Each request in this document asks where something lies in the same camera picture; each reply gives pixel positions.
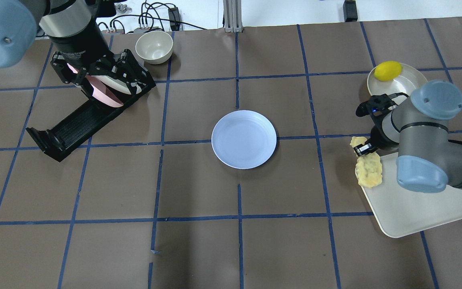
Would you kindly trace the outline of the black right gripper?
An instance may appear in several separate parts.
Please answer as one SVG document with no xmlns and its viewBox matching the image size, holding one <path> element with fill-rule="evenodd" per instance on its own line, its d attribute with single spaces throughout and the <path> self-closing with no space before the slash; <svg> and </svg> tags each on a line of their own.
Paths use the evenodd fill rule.
<svg viewBox="0 0 462 289">
<path fill-rule="evenodd" d="M 374 123 L 370 138 L 355 138 L 354 152 L 358 157 L 377 150 L 394 151 L 399 147 L 399 129 L 393 124 L 391 113 L 409 96 L 403 93 L 371 96 L 359 104 L 357 117 L 369 115 Z"/>
</svg>

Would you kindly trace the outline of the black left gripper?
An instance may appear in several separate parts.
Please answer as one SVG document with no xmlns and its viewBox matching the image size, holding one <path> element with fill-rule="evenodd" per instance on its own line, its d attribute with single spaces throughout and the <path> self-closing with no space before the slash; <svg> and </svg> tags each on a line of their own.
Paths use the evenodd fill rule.
<svg viewBox="0 0 462 289">
<path fill-rule="evenodd" d="M 74 84 L 80 88 L 86 97 L 91 98 L 93 87 L 87 79 L 87 71 L 92 71 L 98 62 L 110 67 L 116 75 L 112 77 L 127 84 L 132 94 L 140 94 L 147 82 L 147 70 L 134 57 L 129 49 L 113 54 L 94 18 L 87 26 L 75 35 L 69 37 L 49 37 L 58 49 L 53 53 L 50 65 L 57 76 L 65 84 Z M 80 71 L 72 71 L 72 66 Z"/>
</svg>

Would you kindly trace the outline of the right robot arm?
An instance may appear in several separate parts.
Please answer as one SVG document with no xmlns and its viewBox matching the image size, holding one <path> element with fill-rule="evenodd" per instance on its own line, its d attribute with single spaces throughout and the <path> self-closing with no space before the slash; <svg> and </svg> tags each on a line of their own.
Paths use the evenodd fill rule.
<svg viewBox="0 0 462 289">
<path fill-rule="evenodd" d="M 70 68 L 61 53 L 53 55 L 57 75 L 81 88 L 88 100 L 45 131 L 46 154 L 62 161 L 155 86 L 136 59 L 131 67 L 120 68 L 129 55 L 123 52 L 112 67 L 94 63 L 79 69 Z M 396 104 L 395 98 L 402 95 L 371 95 L 359 104 L 357 117 L 370 116 L 374 126 L 370 138 L 354 146 L 354 152 L 363 157 L 377 150 L 398 150 L 397 183 L 407 190 L 437 193 L 446 185 L 462 190 L 462 141 L 448 138 L 448 122 L 462 109 L 461 91 L 450 82 L 433 80 Z"/>
</svg>

